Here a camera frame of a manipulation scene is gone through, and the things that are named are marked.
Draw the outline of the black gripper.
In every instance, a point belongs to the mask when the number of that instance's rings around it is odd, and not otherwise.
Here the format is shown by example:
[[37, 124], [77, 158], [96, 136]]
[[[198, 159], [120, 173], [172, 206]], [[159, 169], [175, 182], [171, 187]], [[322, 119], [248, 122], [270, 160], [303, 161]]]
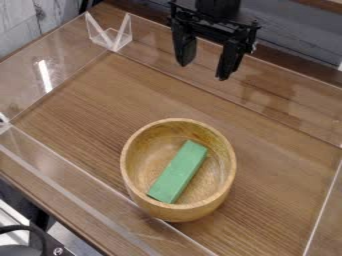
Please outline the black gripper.
[[244, 46], [254, 45], [259, 23], [240, 14], [242, 0], [170, 0], [170, 26], [175, 58], [182, 67], [196, 55], [196, 37], [223, 44], [216, 78], [224, 81], [238, 70]]

